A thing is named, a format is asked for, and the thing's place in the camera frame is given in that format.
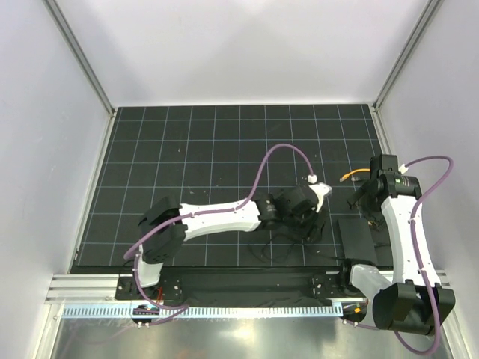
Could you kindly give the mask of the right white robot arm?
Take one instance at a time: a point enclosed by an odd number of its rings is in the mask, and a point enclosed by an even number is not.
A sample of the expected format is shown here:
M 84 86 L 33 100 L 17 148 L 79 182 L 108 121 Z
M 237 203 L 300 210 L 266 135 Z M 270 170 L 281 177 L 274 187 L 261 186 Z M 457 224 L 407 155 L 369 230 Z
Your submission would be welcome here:
M 396 155 L 370 160 L 370 178 L 348 199 L 375 228 L 387 229 L 393 259 L 388 280 L 370 260 L 348 259 L 337 278 L 346 296 L 368 299 L 367 311 L 378 329 L 435 334 L 453 310 L 453 290 L 442 286 L 430 259 L 422 222 L 422 203 L 429 195 L 416 177 L 406 175 Z

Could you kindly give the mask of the black network switch box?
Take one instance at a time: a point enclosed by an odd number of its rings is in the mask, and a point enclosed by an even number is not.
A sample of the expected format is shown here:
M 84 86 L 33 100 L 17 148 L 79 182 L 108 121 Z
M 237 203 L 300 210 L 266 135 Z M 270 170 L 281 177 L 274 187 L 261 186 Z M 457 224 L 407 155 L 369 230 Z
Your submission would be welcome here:
M 378 259 L 368 223 L 363 218 L 340 218 L 338 229 L 344 259 L 355 264 L 377 266 Z

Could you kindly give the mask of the black power adapter with cord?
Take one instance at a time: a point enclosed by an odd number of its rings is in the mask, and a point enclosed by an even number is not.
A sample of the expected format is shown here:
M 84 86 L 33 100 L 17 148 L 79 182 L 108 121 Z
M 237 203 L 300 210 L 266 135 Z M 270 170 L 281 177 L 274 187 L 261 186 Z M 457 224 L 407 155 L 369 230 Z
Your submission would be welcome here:
M 279 232 L 270 232 L 267 242 L 260 244 L 249 243 L 246 245 L 246 248 L 256 260 L 270 264 L 271 266 L 285 264 L 291 254 L 298 248 L 301 251 L 302 261 L 305 264 L 307 252 L 310 253 L 311 256 L 323 256 L 318 251 L 311 251 L 311 246 L 318 245 L 320 241 L 307 243 L 305 242 L 305 237 L 300 236 L 299 232 L 295 232 L 294 230 L 280 230 Z

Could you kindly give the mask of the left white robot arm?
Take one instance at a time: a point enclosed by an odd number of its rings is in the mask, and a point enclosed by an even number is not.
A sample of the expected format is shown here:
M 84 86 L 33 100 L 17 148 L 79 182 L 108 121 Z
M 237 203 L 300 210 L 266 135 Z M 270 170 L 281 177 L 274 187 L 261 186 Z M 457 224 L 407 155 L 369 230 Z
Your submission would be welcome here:
M 196 237 L 286 227 L 308 241 L 316 239 L 324 225 L 323 204 L 331 193 L 329 185 L 319 182 L 213 205 L 180 204 L 175 197 L 164 197 L 139 220 L 141 235 L 147 239 L 133 250 L 139 260 L 132 290 L 142 299 L 154 297 L 164 263 Z

